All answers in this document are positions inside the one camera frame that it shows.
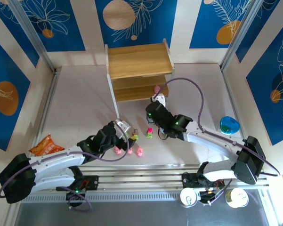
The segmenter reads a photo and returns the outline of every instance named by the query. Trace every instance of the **orange snack bag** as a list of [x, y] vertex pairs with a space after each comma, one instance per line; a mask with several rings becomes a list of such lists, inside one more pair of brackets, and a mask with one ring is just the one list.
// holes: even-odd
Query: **orange snack bag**
[[63, 147], [56, 145], [51, 139], [51, 135], [48, 134], [41, 142], [38, 143], [35, 147], [30, 149], [29, 151], [36, 156], [51, 154], [54, 152], [59, 152], [64, 150]]

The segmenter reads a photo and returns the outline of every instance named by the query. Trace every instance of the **blue bowl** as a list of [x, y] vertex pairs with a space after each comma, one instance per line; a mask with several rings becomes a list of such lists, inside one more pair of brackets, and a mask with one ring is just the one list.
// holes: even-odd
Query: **blue bowl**
[[237, 120], [229, 116], [225, 116], [220, 121], [220, 128], [221, 128], [222, 133], [231, 135], [239, 131], [240, 124], [237, 122]]

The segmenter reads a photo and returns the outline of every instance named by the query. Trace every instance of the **white robotic arm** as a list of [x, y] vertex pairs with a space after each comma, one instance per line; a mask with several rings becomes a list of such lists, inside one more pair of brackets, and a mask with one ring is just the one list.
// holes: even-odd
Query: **white robotic arm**
[[114, 146], [123, 150], [131, 148], [135, 140], [122, 139], [129, 129], [128, 123], [116, 120], [104, 126], [95, 136], [89, 136], [66, 150], [31, 158], [25, 154], [17, 155], [0, 173], [0, 193], [3, 190], [5, 194], [0, 194], [0, 198], [5, 197], [8, 203], [15, 203], [31, 192], [43, 189], [61, 186], [78, 189], [88, 176], [83, 176], [77, 166], [100, 159], [100, 155]]
[[244, 146], [265, 158], [257, 139], [248, 137], [247, 140], [243, 140], [230, 137], [233, 142], [229, 142], [227, 135], [218, 132], [212, 133], [205, 127], [199, 128], [198, 123], [189, 117], [184, 115], [173, 116], [165, 108], [163, 94], [159, 94], [156, 98], [153, 96], [151, 101], [152, 103], [146, 108], [147, 120], [150, 124], [158, 126], [166, 136], [204, 145], [228, 158], [228, 160], [220, 162], [202, 163], [197, 177], [204, 180], [204, 183], [205, 180], [213, 182], [227, 178], [238, 178], [248, 184], [256, 183], [263, 162], [236, 144], [243, 143]]

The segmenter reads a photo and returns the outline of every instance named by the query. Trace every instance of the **small pink object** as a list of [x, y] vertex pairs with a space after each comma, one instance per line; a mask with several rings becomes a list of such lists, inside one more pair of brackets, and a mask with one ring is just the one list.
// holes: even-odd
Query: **small pink object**
[[119, 149], [118, 147], [115, 147], [114, 152], [116, 154], [121, 154], [121, 149]]
[[137, 148], [137, 156], [141, 156], [143, 154], [143, 150], [141, 147]]
[[133, 149], [130, 148], [130, 149], [128, 150], [128, 154], [132, 154], [132, 152], [133, 152]]
[[159, 92], [159, 90], [160, 90], [160, 87], [157, 85], [157, 86], [155, 86], [155, 88], [154, 88], [154, 92], [155, 92], [155, 94], [157, 94], [158, 92]]

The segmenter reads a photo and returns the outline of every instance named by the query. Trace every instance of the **wooden shelf board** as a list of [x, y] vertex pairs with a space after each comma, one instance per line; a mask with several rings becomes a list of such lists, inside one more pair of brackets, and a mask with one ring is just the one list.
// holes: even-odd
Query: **wooden shelf board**
[[[118, 102], [147, 100], [155, 94], [154, 87], [155, 85], [145, 86], [145, 87], [127, 88], [127, 89], [117, 89], [117, 90], [114, 90], [115, 99]], [[167, 97], [169, 95], [168, 88], [165, 87], [162, 93]]]
[[113, 81], [113, 90], [144, 87], [144, 86], [155, 87], [156, 85], [159, 85], [161, 87], [164, 83], [166, 83], [164, 75], [116, 79]]
[[164, 43], [108, 49], [112, 80], [171, 74], [171, 61]]

